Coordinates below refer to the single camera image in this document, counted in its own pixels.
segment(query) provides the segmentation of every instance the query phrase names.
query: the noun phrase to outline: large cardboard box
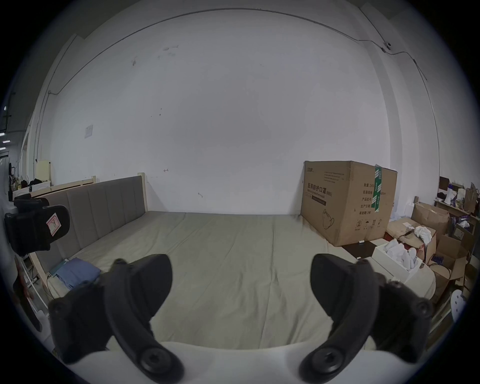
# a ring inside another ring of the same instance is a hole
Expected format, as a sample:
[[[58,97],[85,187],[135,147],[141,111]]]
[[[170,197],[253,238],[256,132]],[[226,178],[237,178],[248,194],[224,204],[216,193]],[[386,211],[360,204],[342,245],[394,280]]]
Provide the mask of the large cardboard box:
[[[441,265],[430,261],[429,267],[435,273],[435,293],[432,302],[435,304],[450,280],[462,278],[467,265],[467,251],[461,247],[459,240],[453,239],[446,235],[440,237],[437,256],[443,257]]]
[[[391,169],[355,161],[306,161],[301,215],[335,247],[380,239],[395,187]]]
[[[412,220],[437,231],[437,240],[448,231],[450,215],[448,211],[430,204],[416,203],[413,207]]]

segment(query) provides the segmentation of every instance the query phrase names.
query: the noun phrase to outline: white wall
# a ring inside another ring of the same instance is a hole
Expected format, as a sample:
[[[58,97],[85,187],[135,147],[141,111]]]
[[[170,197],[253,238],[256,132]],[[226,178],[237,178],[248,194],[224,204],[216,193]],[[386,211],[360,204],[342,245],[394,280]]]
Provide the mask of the white wall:
[[[390,20],[427,77],[440,145],[440,174],[480,185],[480,116],[468,80],[432,26],[409,7]]]
[[[145,7],[131,8],[153,18]],[[319,18],[354,35],[342,12],[325,2]],[[151,21],[139,14],[127,10],[85,39],[72,72],[99,40]],[[50,96],[39,158],[52,162],[56,184],[144,171],[150,209],[286,214],[300,211],[304,160],[389,167],[389,150],[361,45],[290,16],[237,10],[164,22],[104,52]]]
[[[85,40],[76,38],[50,90],[57,92],[99,52],[142,27],[225,4],[135,4]],[[229,1],[228,6],[292,13],[382,43],[360,10],[343,1]],[[391,23],[368,4],[362,10],[392,42],[392,52],[410,50],[402,18]],[[422,52],[412,55],[429,78],[432,96],[431,78],[445,73],[425,65]],[[452,82],[438,84],[450,92]],[[478,148],[474,101],[469,94],[459,100],[460,108],[453,98],[441,106],[447,114],[467,109],[470,125],[464,131],[457,126],[448,140],[463,145],[457,138],[470,137]],[[446,121],[437,123],[442,135],[440,125],[451,119],[436,118]],[[90,124],[93,135],[85,139]],[[448,176],[445,140],[440,139],[440,169]],[[478,152],[465,148],[477,159]],[[400,214],[415,195],[433,202],[439,169],[432,109],[408,56],[389,56],[371,43],[291,16],[245,10],[166,21],[94,58],[58,96],[49,97],[38,156],[52,162],[55,184],[144,171],[149,209],[238,214],[299,212],[304,160],[357,160],[397,170]],[[469,167],[464,159],[455,161],[456,168],[467,169],[461,177],[475,182],[479,162]]]

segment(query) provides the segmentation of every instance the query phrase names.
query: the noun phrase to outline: wooden bed post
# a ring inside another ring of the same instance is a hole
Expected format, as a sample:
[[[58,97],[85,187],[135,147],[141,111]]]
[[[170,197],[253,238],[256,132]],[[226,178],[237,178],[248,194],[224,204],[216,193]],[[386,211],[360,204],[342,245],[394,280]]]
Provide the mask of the wooden bed post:
[[[38,259],[38,256],[36,255],[35,252],[30,253],[30,260],[32,261],[32,264],[34,265],[36,271],[38,272],[38,276],[40,276],[40,279],[42,280],[42,283],[47,286],[47,274],[43,270],[42,264],[40,263],[40,260]]]
[[[147,190],[145,189],[145,172],[138,172],[138,176],[142,176],[142,189],[144,191],[144,204],[145,204],[145,212],[148,211],[147,208]]]

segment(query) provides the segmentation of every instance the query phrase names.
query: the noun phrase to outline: blue towel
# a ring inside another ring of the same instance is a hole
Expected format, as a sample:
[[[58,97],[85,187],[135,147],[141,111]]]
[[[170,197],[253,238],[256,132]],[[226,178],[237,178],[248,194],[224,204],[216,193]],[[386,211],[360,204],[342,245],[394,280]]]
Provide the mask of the blue towel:
[[[95,281],[100,272],[89,262],[74,258],[58,269],[57,276],[68,289],[72,289],[84,281]]]

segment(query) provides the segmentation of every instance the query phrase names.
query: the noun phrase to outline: green tape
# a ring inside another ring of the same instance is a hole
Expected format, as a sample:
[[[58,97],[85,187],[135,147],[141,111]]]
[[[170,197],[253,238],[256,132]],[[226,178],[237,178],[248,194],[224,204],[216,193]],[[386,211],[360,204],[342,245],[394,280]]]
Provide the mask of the green tape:
[[[375,164],[375,189],[373,190],[372,208],[375,212],[380,209],[380,192],[382,191],[382,167]]]

